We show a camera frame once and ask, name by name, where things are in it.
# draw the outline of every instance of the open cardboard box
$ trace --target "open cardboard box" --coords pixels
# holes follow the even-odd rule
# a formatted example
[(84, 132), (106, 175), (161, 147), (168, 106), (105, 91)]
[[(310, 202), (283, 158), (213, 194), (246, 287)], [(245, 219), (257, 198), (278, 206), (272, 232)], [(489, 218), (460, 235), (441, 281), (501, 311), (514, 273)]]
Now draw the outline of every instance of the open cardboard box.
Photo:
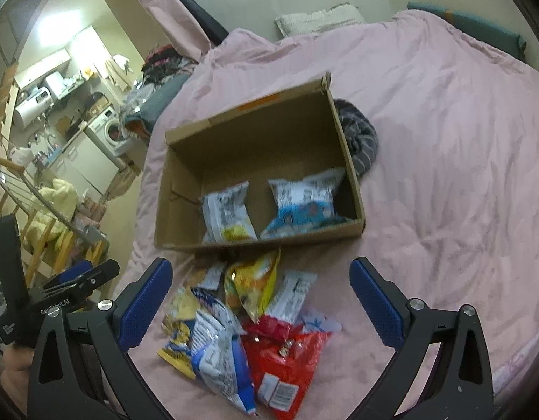
[[(364, 229), (359, 183), (329, 83), (328, 74), (167, 131), (169, 148), (159, 191), (155, 245), (202, 252), (359, 236)], [(206, 227), (200, 196), (248, 180), (245, 205), (259, 236), (277, 215), (268, 179), (298, 181), (332, 167), (346, 169), (334, 207), (350, 221), (290, 237), (202, 243)]]

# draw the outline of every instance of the gray striped cloth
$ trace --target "gray striped cloth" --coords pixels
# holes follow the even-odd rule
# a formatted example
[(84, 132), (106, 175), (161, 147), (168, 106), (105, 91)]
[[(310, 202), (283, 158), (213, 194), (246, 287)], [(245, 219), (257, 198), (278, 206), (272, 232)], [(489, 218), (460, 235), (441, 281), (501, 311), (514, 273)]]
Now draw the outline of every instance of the gray striped cloth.
[(334, 100), (351, 159), (360, 178), (371, 168), (378, 154), (378, 135), (360, 110), (343, 99)]

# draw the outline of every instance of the ceiling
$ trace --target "ceiling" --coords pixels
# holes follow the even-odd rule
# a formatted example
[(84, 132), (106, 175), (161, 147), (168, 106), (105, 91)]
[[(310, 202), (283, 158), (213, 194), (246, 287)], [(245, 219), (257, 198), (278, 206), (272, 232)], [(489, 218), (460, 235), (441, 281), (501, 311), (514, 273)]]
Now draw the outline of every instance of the ceiling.
[(82, 29), (110, 17), (104, 0), (48, 0), (19, 56), (19, 71), (65, 47)]

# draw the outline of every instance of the pink cloth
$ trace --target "pink cloth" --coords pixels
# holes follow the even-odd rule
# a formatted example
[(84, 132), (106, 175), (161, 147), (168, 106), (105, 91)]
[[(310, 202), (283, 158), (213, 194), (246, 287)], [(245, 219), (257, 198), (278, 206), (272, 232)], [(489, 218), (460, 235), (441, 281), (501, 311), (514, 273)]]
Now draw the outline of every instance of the pink cloth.
[[(380, 152), (361, 180), (361, 238), (283, 250), (280, 269), (319, 275), (307, 304), (343, 324), (298, 420), (347, 418), (392, 356), (349, 286), (349, 263), (358, 256), (430, 307), (474, 305), (493, 372), (513, 358), (525, 361), (520, 352), (534, 347), (539, 332), (539, 73), (425, 12), (278, 44), (238, 29), (207, 53), (151, 137), (133, 252), (117, 291), (158, 255), (175, 263), (165, 304), (182, 279), (186, 257), (153, 244), (164, 132), (326, 71), (334, 97), (375, 125)], [(166, 341), (163, 313), (161, 307), (130, 351), (153, 392), (179, 419), (237, 418), (226, 400), (155, 354)], [(416, 401), (427, 374), (419, 374), (404, 407)], [(518, 377), (499, 374), (498, 387)]]
[(161, 24), (172, 46), (180, 55), (199, 61), (209, 52), (209, 38), (180, 0), (139, 2)]

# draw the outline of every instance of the white pillow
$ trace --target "white pillow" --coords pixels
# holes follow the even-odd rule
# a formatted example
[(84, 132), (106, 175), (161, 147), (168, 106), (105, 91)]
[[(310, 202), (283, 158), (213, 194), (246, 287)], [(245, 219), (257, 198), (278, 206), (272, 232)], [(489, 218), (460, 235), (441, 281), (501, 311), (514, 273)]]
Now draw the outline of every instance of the white pillow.
[(334, 28), (366, 22), (355, 6), (342, 3), (311, 14), (285, 14), (277, 17), (275, 23), (283, 36), (287, 37), (307, 33), (323, 33)]

